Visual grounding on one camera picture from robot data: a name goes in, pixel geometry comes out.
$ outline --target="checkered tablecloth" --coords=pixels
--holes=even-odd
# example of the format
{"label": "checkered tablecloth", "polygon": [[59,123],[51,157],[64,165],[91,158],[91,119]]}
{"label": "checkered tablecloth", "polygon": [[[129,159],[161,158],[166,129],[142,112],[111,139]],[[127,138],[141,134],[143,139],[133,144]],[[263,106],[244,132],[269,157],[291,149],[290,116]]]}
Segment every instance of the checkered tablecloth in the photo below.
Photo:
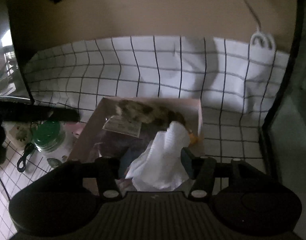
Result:
{"label": "checkered tablecloth", "polygon": [[[281,51],[220,38],[121,37],[39,51],[23,73],[37,104],[78,109],[81,122],[88,121],[103,96],[199,98],[205,155],[223,163],[242,158],[265,172],[258,127],[288,59]],[[21,152],[15,150],[8,145],[8,160],[0,166],[11,196],[50,170],[34,153],[19,174],[14,165]],[[214,193],[227,185],[228,179],[216,179]],[[5,238],[14,229],[6,210],[7,201],[1,201]]]}

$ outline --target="box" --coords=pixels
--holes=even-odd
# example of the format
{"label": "box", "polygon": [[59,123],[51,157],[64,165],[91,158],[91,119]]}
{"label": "box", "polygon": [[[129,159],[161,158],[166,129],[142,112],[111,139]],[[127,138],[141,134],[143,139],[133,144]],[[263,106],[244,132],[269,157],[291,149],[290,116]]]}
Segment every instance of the box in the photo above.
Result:
{"label": "box", "polygon": [[180,112],[186,121],[186,127],[191,129],[194,135],[199,136],[200,140],[193,146],[190,146],[191,152],[199,157],[204,154],[203,147],[203,120],[202,108],[199,99],[191,98],[118,98],[104,97],[98,104],[91,118],[87,122],[80,137],[69,156],[69,160],[80,160],[82,163],[88,159],[94,143],[96,143],[96,134],[102,129],[106,118],[116,114],[115,105],[120,100],[133,100],[142,103],[166,106],[172,111]]}

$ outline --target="glass jar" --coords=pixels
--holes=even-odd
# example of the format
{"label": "glass jar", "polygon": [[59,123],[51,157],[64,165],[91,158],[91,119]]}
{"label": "glass jar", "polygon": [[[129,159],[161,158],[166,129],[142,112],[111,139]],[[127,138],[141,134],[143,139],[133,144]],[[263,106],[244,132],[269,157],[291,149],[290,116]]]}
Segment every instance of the glass jar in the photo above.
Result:
{"label": "glass jar", "polygon": [[68,159],[76,138],[60,122],[46,121],[32,130],[33,142],[39,152],[55,168]]}

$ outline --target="white cable connector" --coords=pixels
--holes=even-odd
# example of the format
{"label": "white cable connector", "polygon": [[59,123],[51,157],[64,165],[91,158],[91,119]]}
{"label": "white cable connector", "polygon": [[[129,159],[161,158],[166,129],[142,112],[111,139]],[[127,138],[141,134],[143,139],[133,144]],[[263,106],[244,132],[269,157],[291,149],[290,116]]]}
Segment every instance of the white cable connector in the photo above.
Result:
{"label": "white cable connector", "polygon": [[257,23],[257,31],[251,36],[250,45],[260,46],[261,48],[270,49],[275,51],[276,44],[274,38],[271,34],[266,34],[261,31],[261,22],[251,5],[247,0],[242,0],[244,4],[248,7],[250,13],[252,14],[255,22]]}

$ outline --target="green jar lid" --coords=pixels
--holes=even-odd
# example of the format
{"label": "green jar lid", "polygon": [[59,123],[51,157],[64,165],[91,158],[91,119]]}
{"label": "green jar lid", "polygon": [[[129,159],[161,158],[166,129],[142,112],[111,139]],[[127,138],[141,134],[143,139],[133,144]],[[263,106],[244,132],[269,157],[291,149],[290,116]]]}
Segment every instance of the green jar lid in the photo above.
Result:
{"label": "green jar lid", "polygon": [[56,141],[61,130],[59,122],[46,121],[43,124],[39,124],[35,130],[33,130],[33,140],[35,145],[43,147],[50,142]]}

